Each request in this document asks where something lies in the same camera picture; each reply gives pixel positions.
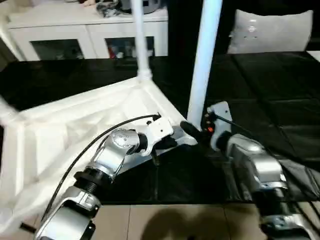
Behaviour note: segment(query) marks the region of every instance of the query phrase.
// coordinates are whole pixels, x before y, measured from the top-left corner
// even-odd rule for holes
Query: black table
[[[150,59],[153,80],[187,115],[193,66]],[[215,56],[206,104],[226,100],[233,120],[266,142],[320,170],[320,63],[304,52]],[[18,110],[59,100],[136,76],[132,60],[15,62],[0,73],[0,95]],[[105,204],[247,202],[231,163],[219,153],[182,145],[117,177]],[[284,159],[313,194],[290,181],[294,199],[320,196],[320,173]]]

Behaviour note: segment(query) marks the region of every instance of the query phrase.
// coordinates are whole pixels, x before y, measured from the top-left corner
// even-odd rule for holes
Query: white plastic pipe
[[[204,0],[192,77],[187,120],[199,130],[223,0]]]
[[[138,77],[141,81],[151,80],[152,74],[149,68],[147,40],[144,32],[142,0],[131,0],[131,8],[135,24],[135,49],[138,62]]]

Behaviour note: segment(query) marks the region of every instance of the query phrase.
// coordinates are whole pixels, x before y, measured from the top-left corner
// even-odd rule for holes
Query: objects on cabinet
[[[85,6],[94,5],[96,10],[104,18],[121,14],[132,14],[130,0],[87,0]],[[149,14],[162,6],[161,0],[143,0],[143,13]]]

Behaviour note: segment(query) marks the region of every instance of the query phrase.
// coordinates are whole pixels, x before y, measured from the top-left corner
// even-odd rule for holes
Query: white styrofoam frame
[[[142,0],[131,0],[131,4],[136,28],[137,77],[22,112],[15,111],[4,100],[0,99],[0,123],[4,126],[0,173],[0,236],[14,232],[23,220],[40,213],[45,208],[66,168],[79,151],[98,134],[96,129],[90,130],[82,139],[69,145],[53,162],[48,163],[48,166],[40,174],[35,175],[34,169],[30,167],[32,164],[28,162],[33,159],[27,158],[27,155],[32,156],[33,154],[30,153],[28,148],[30,146],[33,149],[33,146],[31,146],[33,141],[28,138],[33,138],[35,144],[41,146],[42,143],[37,142],[37,135],[41,135],[42,128],[45,129],[47,125],[53,126],[53,129],[55,129],[54,124],[67,123],[86,114],[101,111],[104,106],[117,107],[117,104],[125,99],[126,94],[130,95],[137,92],[138,97],[136,99],[141,98],[142,104],[133,107],[133,109],[130,108],[130,105],[127,108],[124,106],[126,108],[126,118],[137,117],[137,115],[141,115],[139,113],[144,112],[144,109],[152,109],[154,112],[148,112],[148,114],[159,112],[170,120],[175,131],[174,137],[179,144],[196,143],[179,127],[180,122],[185,120],[184,117],[152,81],[143,29]],[[134,126],[138,129],[142,123],[137,121],[135,124]],[[53,137],[53,139],[56,135],[59,135],[59,132],[57,133],[54,130],[51,133],[53,136],[50,136],[50,138]],[[49,149],[47,151],[48,155],[54,150],[63,149],[61,144],[55,144],[54,142],[50,147],[52,151]],[[76,164],[61,188],[60,195],[68,186],[73,184],[75,181],[73,173],[81,171],[85,167],[95,150],[96,147],[93,146]],[[130,156],[125,159],[122,171],[146,160],[148,160],[147,157]]]

